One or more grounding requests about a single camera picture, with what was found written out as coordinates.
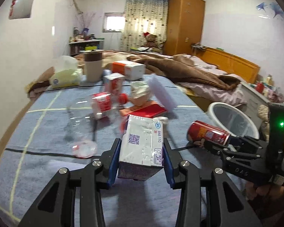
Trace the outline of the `right hand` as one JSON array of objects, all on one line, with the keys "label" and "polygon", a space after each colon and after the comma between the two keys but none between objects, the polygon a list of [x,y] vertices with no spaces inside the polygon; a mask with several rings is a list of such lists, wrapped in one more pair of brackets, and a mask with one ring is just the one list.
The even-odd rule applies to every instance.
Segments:
[{"label": "right hand", "polygon": [[253,200],[256,196],[267,196],[272,200],[282,197],[284,194],[284,186],[269,184],[265,186],[256,186],[252,182],[246,182],[246,197],[248,200]]}]

